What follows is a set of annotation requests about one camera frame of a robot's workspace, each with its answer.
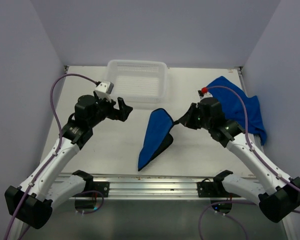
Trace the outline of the blue towel with black trim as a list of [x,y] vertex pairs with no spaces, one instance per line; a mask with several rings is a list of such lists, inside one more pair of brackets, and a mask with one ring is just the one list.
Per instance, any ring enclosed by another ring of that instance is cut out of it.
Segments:
[[175,124],[165,109],[158,108],[151,112],[143,146],[138,156],[137,169],[139,172],[173,143],[174,138],[170,131]]

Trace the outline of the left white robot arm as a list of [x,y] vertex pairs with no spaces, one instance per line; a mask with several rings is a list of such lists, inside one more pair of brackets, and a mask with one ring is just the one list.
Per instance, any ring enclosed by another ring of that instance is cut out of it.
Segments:
[[42,228],[53,212],[54,199],[48,196],[52,184],[93,136],[93,128],[105,119],[125,122],[132,111],[121,97],[117,101],[97,95],[79,97],[46,158],[18,187],[9,186],[5,191],[9,214],[35,229]]

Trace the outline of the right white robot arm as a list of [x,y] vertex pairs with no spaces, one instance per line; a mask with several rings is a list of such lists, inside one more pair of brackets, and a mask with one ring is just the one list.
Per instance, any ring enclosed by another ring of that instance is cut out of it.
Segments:
[[258,183],[224,170],[213,178],[213,192],[243,197],[259,206],[272,222],[278,223],[300,206],[300,177],[291,178],[278,168],[246,135],[244,128],[227,119],[221,103],[214,97],[192,103],[178,120],[189,129],[205,129],[254,174]]

